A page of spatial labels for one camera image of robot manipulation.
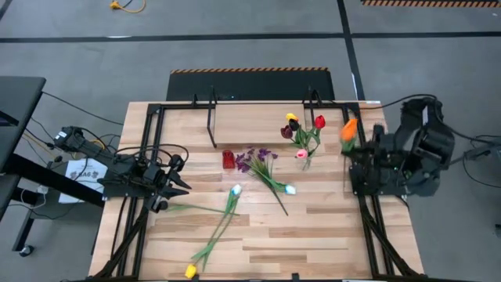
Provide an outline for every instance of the tulip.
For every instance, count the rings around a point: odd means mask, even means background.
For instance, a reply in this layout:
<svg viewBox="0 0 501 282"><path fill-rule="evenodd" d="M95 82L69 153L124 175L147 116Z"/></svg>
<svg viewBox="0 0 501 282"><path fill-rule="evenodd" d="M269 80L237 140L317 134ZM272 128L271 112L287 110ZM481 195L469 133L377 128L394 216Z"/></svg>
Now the tulip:
<svg viewBox="0 0 501 282"><path fill-rule="evenodd" d="M284 128L280 129L280 134L282 134L283 138L290 139L292 138L292 129L290 129L289 125L286 125Z"/></svg>
<svg viewBox="0 0 501 282"><path fill-rule="evenodd" d="M326 126L326 119L323 118L323 116L321 116L321 115L318 116L318 117L316 117L316 119L315 119L315 127L317 129L322 129L325 126Z"/></svg>
<svg viewBox="0 0 501 282"><path fill-rule="evenodd" d="M287 114L287 115L285 116L285 119L286 119L287 121L290 121L291 119L292 119L292 120L295 120L295 121L299 121L299 118L297 118L295 114L291 114L291 113Z"/></svg>
<svg viewBox="0 0 501 282"><path fill-rule="evenodd" d="M299 123L294 119L289 120L289 127L292 131L297 131L299 129Z"/></svg>
<svg viewBox="0 0 501 282"><path fill-rule="evenodd" d="M236 184L232 188L232 194L233 194L233 196L239 196L241 192L242 192L242 186L240 184Z"/></svg>
<svg viewBox="0 0 501 282"><path fill-rule="evenodd" d="M296 194L296 188L291 185L285 185L285 193L288 195L295 195Z"/></svg>
<svg viewBox="0 0 501 282"><path fill-rule="evenodd" d="M307 158L308 157L308 151L305 150L305 149L300 149L297 153L296 153L296 157L297 158Z"/></svg>
<svg viewBox="0 0 501 282"><path fill-rule="evenodd" d="M341 129L341 140L345 142L352 141L357 134L357 119L351 119L344 127Z"/></svg>
<svg viewBox="0 0 501 282"><path fill-rule="evenodd" d="M186 272L185 272L186 278L192 279L195 276L195 274L196 274L196 266L189 265L188 267L186 267Z"/></svg>

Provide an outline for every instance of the concrete floor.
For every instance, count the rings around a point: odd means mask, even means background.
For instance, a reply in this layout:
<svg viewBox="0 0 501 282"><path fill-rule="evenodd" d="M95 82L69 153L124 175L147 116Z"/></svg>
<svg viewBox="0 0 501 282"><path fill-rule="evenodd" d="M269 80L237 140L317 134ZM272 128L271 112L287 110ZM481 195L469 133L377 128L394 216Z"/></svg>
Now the concrete floor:
<svg viewBox="0 0 501 282"><path fill-rule="evenodd" d="M501 30L498 9L345 2L352 32ZM107 5L99 0L13 0L0 21L0 38L342 32L332 0L149 0L137 15L112 12ZM139 5L140 0L134 0L131 7ZM501 132L501 125L493 122L501 102L500 38L355 39L354 44L367 99L387 103L431 93L445 104L445 120L458 131L471 136ZM123 120L130 101L165 99L169 72L177 68L325 66L331 69L337 98L355 98L343 39L0 44L0 62L0 75L46 77L45 91L116 121ZM399 106L387 108L385 114L390 130L395 130ZM121 132L46 96L34 117L51 134L65 125L99 135ZM29 128L44 136L36 124ZM468 142L456 138L455 156L468 148ZM16 151L39 161L24 141ZM501 185L499 164L485 160L469 167L479 179ZM493 226L501 223L501 190L469 180L459 164L442 173L434 197L411 197L409 202L428 275L499 280L501 239ZM80 207L72 213L82 219L36 221L28 242L38 250L21 258L10 248L25 212L9 208L0 223L0 281L85 277L100 210Z"/></svg>

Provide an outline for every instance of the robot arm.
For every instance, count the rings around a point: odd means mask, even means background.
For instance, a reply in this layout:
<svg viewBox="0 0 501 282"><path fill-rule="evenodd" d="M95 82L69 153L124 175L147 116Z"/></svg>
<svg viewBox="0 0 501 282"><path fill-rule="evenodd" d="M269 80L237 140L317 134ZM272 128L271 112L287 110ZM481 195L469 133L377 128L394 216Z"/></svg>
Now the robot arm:
<svg viewBox="0 0 501 282"><path fill-rule="evenodd" d="M403 103L395 133L386 134L382 125L374 125L369 142L343 152L353 161L354 189L363 194L433 195L454 150L454 135L442 118L440 102L411 99ZM404 150L414 133L411 150Z"/></svg>
<svg viewBox="0 0 501 282"><path fill-rule="evenodd" d="M191 189L181 180L179 172L185 163L177 154L172 155L167 165L169 169L165 172L156 161L148 160L142 155L113 154L103 149L88 141L82 128L73 126L62 128L54 138L54 144L61 150L83 153L107 166L104 178L98 179L105 191L106 188L118 191L132 189L136 196L145 198L145 206L152 212L167 209L168 203L163 198L188 194L185 190L174 188L173 184ZM126 197L127 194L123 192L120 196Z"/></svg>

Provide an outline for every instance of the dark red tulip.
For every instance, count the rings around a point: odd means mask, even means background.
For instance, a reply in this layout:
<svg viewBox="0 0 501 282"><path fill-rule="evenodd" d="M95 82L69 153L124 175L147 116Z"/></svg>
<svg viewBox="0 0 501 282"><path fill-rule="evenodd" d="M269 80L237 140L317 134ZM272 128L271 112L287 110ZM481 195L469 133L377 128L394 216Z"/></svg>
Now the dark red tulip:
<svg viewBox="0 0 501 282"><path fill-rule="evenodd" d="M318 116L318 117L316 117L316 119L315 119L315 127L317 129L322 129L325 126L326 126L326 119L323 118L323 116L321 116L321 115Z"/></svg>
<svg viewBox="0 0 501 282"><path fill-rule="evenodd" d="M284 128L280 129L280 134L282 134L282 137L285 139L291 139L292 138L292 129L290 129L289 125L286 125Z"/></svg>

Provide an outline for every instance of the pink tulip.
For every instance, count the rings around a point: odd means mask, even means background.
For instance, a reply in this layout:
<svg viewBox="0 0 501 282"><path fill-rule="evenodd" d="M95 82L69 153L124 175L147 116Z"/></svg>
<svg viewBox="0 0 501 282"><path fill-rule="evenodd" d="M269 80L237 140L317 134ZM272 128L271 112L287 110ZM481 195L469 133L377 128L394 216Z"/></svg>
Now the pink tulip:
<svg viewBox="0 0 501 282"><path fill-rule="evenodd" d="M308 157L308 151L305 150L305 149L300 149L297 153L296 153L296 157L297 158L307 158Z"/></svg>

